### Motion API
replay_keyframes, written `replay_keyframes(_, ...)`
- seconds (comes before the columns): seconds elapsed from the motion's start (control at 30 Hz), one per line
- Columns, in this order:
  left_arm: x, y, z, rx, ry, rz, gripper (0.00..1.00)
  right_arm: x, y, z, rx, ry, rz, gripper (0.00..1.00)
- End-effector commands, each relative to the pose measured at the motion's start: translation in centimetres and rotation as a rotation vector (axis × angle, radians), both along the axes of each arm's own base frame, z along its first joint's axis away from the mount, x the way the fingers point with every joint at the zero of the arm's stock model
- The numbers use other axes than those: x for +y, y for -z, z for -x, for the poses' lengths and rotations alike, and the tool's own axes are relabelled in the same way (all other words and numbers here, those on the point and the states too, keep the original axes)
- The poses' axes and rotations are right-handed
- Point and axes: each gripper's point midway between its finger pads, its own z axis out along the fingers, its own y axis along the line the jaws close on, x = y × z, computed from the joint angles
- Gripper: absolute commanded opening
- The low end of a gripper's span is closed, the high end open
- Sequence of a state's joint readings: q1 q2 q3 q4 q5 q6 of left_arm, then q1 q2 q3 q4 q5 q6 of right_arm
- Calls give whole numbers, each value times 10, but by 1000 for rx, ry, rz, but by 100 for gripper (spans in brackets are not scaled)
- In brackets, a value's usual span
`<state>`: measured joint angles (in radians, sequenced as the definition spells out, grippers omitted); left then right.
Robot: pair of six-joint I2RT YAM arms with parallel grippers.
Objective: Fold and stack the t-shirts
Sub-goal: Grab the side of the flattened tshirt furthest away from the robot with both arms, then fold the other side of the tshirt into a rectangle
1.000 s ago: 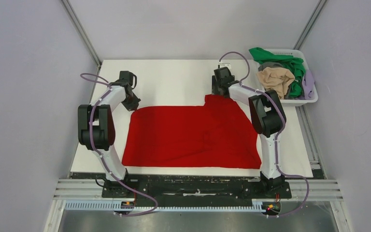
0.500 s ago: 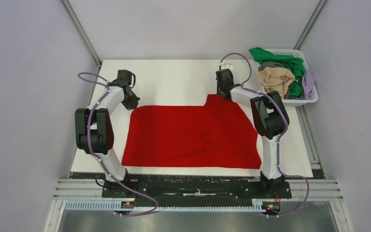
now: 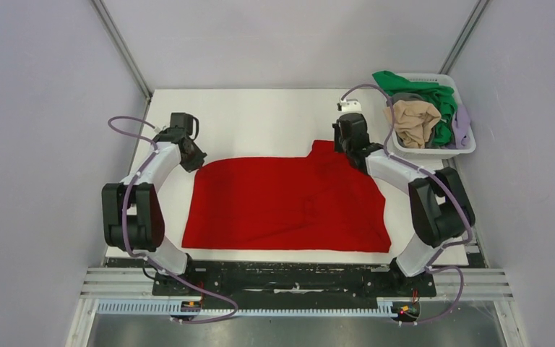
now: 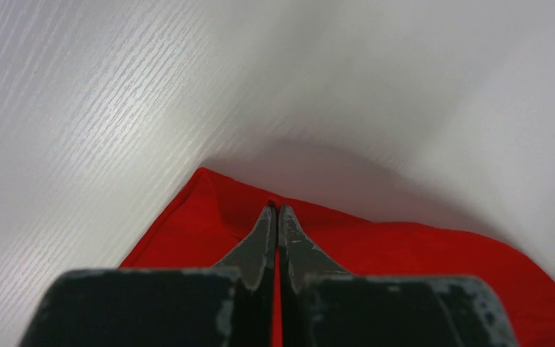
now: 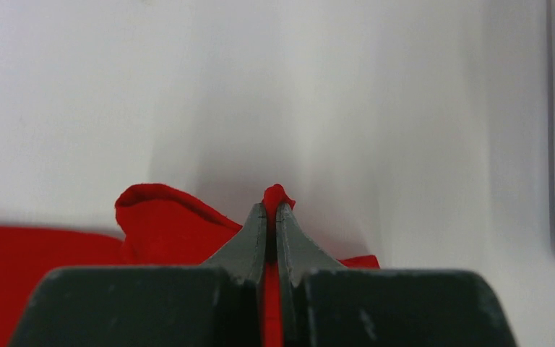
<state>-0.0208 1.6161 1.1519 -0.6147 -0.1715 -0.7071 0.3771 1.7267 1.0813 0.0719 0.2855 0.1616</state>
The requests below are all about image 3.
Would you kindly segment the red t shirt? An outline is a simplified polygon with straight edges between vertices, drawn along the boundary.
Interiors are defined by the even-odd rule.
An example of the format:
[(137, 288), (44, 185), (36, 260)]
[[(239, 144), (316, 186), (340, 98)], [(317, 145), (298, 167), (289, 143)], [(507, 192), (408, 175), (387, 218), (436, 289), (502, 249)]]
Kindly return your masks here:
[(386, 253), (385, 202), (330, 141), (314, 141), (304, 157), (217, 160), (195, 175), (182, 244)]

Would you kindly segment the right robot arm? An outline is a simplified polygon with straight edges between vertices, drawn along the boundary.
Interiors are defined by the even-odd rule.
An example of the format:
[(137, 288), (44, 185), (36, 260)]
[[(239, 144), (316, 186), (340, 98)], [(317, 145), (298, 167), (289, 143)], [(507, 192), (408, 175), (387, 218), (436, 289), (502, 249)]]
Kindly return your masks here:
[(476, 217), (455, 169), (429, 171), (389, 153), (372, 142), (366, 119), (346, 113), (333, 125), (335, 151), (346, 155), (352, 167), (373, 179), (391, 184), (409, 198), (414, 234), (390, 263), (389, 287), (409, 294), (421, 273), (434, 273), (434, 261), (447, 248), (466, 244), (473, 236)]

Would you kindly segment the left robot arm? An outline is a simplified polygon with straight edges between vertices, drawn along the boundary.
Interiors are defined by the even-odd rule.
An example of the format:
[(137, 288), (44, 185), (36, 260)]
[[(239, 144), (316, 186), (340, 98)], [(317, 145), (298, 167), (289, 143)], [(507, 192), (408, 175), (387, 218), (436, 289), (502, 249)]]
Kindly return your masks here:
[(158, 192), (170, 173), (182, 168), (191, 173), (201, 168), (206, 153), (195, 143), (199, 134), (199, 119), (189, 113), (174, 112), (165, 127), (146, 120), (141, 124), (151, 128), (154, 137), (127, 132), (108, 120), (115, 132), (147, 142), (149, 150), (131, 173), (117, 183), (107, 183), (101, 190), (103, 233), (108, 246), (117, 247), (131, 258), (143, 260), (158, 275), (170, 277), (170, 284), (180, 294), (200, 293), (198, 275), (188, 269), (192, 258), (165, 235), (165, 219)]

